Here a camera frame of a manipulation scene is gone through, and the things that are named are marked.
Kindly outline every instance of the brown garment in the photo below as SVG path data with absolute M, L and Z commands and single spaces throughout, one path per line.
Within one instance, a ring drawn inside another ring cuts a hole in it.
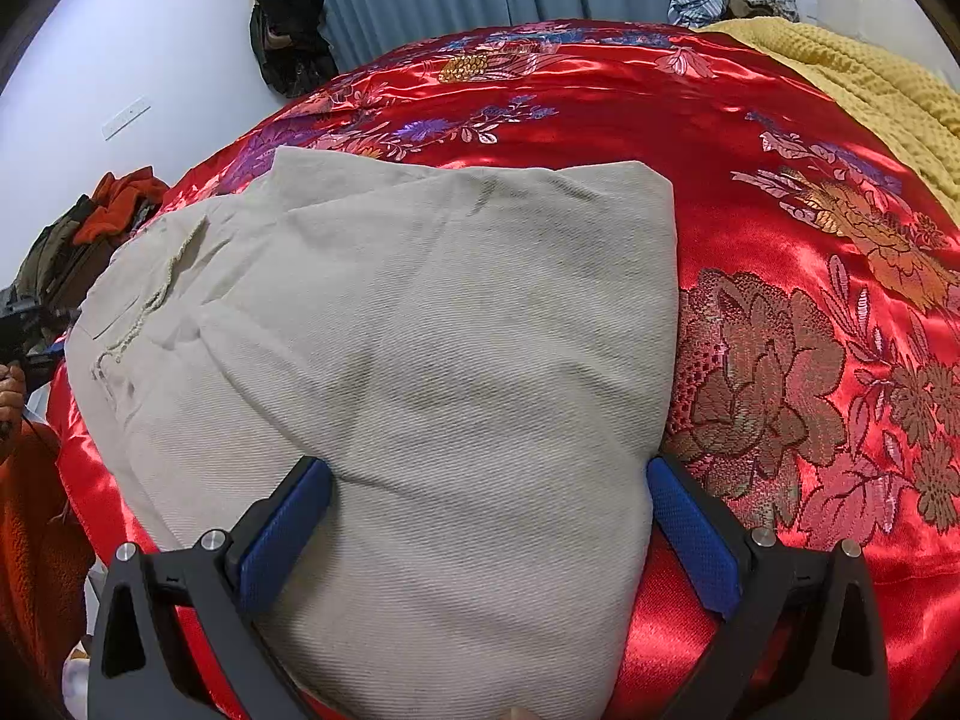
M 27 424 L 0 466 L 0 626 L 51 693 L 86 630 L 83 580 L 93 564 L 56 473 L 56 437 Z
M 100 179 L 91 198 L 98 207 L 73 237 L 74 245 L 92 244 L 101 236 L 126 232 L 133 220 L 137 201 L 147 199 L 160 203 L 168 189 L 170 187 L 154 177 L 154 169 L 149 166 L 123 178 L 114 178 L 113 173 L 107 173 Z

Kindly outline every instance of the beige fabric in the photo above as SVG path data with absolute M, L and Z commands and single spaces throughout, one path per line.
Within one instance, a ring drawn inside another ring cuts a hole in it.
M 677 317 L 640 163 L 436 170 L 280 148 L 114 257 L 66 347 L 165 548 L 301 454 L 337 477 L 259 626 L 361 718 L 599 717 L 650 531 Z

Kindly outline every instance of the yellow blanket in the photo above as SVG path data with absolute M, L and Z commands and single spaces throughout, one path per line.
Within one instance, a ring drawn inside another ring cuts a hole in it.
M 960 95 L 925 68 L 809 23 L 761 17 L 714 23 L 794 69 L 912 167 L 960 224 Z

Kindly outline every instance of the blue gripper pad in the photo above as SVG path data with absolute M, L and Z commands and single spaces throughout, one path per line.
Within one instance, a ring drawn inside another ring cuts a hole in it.
M 237 603 L 246 613 L 262 613 L 274 603 L 330 505 L 333 474 L 324 461 L 312 460 L 240 562 Z
M 654 519 L 680 558 L 704 608 L 730 619 L 740 602 L 736 560 L 662 458 L 647 464 Z

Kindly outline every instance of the black bag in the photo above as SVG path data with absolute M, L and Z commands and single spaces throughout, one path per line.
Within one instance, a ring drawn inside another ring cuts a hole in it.
M 250 41 L 269 86 L 287 98 L 299 98 L 336 76 L 330 43 L 318 29 L 323 0 L 256 0 Z

